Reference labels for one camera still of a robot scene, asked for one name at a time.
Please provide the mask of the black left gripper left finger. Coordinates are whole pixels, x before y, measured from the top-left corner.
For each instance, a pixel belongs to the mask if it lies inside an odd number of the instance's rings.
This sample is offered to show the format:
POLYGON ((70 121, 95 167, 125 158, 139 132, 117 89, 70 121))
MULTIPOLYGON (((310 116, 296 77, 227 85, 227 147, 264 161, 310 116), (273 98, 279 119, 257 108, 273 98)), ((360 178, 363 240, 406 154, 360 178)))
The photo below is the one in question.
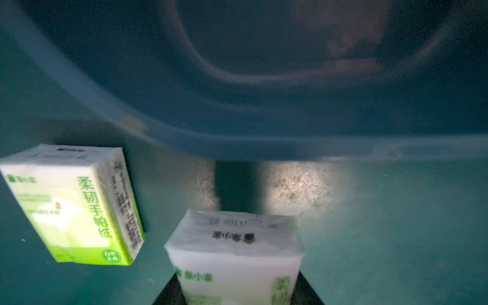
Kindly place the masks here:
POLYGON ((152 305, 186 305, 181 285, 175 273, 152 305))

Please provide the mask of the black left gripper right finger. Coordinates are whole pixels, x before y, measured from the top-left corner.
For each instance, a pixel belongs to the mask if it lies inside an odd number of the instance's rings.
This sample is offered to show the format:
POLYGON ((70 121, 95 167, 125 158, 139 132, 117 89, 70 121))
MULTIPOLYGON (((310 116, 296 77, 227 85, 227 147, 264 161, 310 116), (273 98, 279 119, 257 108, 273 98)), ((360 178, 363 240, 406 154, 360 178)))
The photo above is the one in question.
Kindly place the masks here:
POLYGON ((305 276, 299 272, 291 305, 324 305, 318 294, 314 291, 305 276))

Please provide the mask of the green tissue pack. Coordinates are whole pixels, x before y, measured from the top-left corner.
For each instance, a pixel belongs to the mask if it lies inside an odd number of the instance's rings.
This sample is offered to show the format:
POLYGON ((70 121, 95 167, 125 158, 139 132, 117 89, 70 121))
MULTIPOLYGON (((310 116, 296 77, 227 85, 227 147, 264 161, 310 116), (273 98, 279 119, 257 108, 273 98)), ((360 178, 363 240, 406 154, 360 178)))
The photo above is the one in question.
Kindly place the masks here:
POLYGON ((133 264, 145 236, 122 148, 40 144, 1 173, 57 262, 133 264))
POLYGON ((290 304, 304 250, 292 216, 188 210, 165 244, 187 304, 290 304))

